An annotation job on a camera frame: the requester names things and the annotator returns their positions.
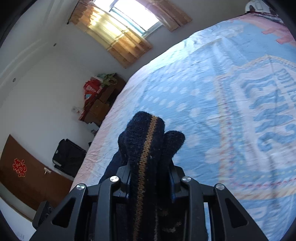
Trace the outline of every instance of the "folded blanket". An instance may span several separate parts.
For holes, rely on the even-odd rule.
[[[117,206],[119,240],[182,240],[184,205],[177,207],[171,202],[168,166],[185,136],[178,131],[164,134],[164,126],[159,117],[136,113],[120,134],[119,151],[100,180],[116,175],[117,169],[129,162],[129,203],[126,210]]]

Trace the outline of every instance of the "bedspread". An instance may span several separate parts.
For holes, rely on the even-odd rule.
[[[139,110],[185,134],[175,165],[223,183],[270,241],[296,217],[296,42],[247,14],[191,35],[142,67],[102,123],[74,180],[97,184]]]

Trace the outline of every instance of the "yellow curtain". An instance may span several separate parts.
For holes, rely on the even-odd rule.
[[[90,0],[79,0],[70,21],[103,45],[124,68],[152,48],[148,41]]]
[[[182,9],[167,0],[137,0],[171,32],[192,21]]]

